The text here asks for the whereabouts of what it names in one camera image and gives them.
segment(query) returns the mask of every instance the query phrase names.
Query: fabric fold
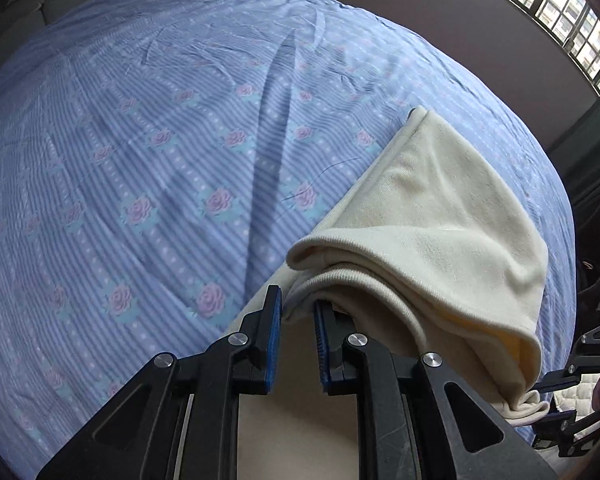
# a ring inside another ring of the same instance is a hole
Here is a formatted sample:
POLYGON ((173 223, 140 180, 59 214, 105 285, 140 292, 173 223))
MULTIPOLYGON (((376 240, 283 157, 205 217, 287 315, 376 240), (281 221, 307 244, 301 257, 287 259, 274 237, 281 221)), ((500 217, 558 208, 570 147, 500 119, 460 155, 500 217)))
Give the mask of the fabric fold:
POLYGON ((289 320, 329 300, 393 352, 437 352, 520 426, 548 411, 528 392, 541 363, 547 259, 495 170, 435 112, 416 108, 270 283, 282 286, 289 320))

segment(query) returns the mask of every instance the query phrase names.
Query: dark green curtain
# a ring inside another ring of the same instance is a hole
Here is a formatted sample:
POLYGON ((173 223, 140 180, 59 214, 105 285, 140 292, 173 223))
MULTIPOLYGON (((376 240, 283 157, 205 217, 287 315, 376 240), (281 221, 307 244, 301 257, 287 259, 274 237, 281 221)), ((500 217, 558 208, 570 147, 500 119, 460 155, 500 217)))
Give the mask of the dark green curtain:
POLYGON ((577 230, 600 206, 600 97, 548 155, 564 182, 577 230))

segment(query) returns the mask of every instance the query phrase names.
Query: gray wall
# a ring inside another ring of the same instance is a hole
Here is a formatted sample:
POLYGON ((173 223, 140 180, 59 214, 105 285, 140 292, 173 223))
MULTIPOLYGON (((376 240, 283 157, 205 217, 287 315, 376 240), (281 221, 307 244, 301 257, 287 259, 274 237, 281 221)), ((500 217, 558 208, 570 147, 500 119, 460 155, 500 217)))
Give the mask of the gray wall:
POLYGON ((546 148, 595 101, 561 47, 508 0, 339 0, 414 30, 463 64, 546 148))

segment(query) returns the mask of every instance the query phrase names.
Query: bed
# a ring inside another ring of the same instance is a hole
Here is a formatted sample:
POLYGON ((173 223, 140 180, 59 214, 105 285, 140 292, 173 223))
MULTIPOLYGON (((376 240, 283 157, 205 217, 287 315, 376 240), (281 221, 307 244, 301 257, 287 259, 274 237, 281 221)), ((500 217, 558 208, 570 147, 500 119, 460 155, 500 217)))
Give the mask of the bed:
POLYGON ((16 475, 149 357, 218 338, 417 105, 544 238, 542 373, 561 368, 564 188, 522 121, 417 34, 334 0, 89 0, 21 46, 0 69, 0 454, 16 475))

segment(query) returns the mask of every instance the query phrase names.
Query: silver screw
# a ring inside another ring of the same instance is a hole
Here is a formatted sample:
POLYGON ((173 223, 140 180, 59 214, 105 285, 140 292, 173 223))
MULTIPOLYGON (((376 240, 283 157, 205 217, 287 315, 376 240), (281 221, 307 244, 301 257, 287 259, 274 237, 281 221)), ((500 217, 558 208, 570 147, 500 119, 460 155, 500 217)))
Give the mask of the silver screw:
POLYGON ((428 354, 424 354, 422 356, 422 361, 427 366, 430 366, 432 368, 436 368, 436 367, 439 367, 442 364, 442 357, 440 357, 435 352, 429 352, 428 354))
POLYGON ((246 334, 243 334, 242 332, 236 332, 234 334, 231 334, 227 341, 232 346, 242 346, 246 345, 248 340, 249 337, 246 334))
POLYGON ((366 335, 356 332, 354 334, 349 334, 347 341, 353 346, 364 346, 369 342, 369 339, 366 338, 366 335))
POLYGON ((169 368, 173 364, 173 356, 171 354, 158 354, 154 358, 154 365, 158 368, 169 368))

